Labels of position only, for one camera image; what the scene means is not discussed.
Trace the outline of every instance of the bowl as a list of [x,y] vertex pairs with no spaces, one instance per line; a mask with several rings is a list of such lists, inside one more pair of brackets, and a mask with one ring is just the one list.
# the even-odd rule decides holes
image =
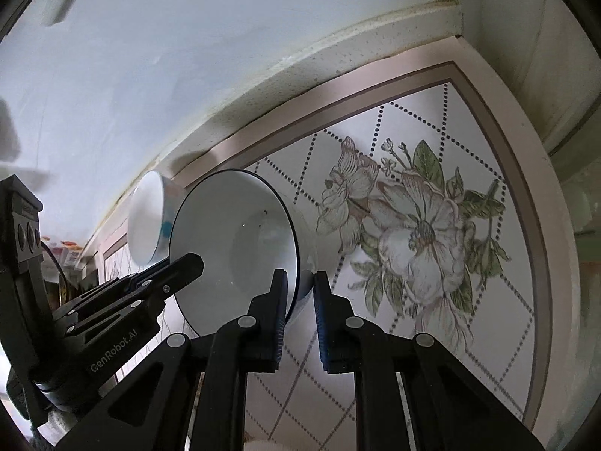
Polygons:
[[158,263],[169,255],[175,215],[186,191],[157,171],[146,173],[131,197],[127,243],[138,266]]
[[200,336],[245,315],[252,298],[269,291],[275,269],[288,275],[288,322],[310,299],[313,235],[290,200],[254,173],[223,170],[190,191],[175,218],[169,259],[187,253],[202,257],[204,272],[175,299]]

